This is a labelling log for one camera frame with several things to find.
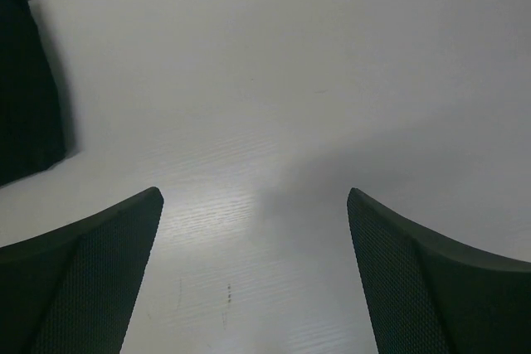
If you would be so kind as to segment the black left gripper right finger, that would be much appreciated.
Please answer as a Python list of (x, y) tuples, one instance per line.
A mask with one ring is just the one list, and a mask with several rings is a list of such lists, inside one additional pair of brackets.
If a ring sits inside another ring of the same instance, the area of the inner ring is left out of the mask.
[(528, 262), (462, 244), (357, 188), (347, 210), (378, 352), (530, 352)]

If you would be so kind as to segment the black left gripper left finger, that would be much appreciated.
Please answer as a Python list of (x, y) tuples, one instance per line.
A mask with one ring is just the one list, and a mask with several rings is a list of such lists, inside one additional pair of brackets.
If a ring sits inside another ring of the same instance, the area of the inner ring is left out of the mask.
[(1, 249), (3, 353), (118, 353), (157, 234), (150, 187)]

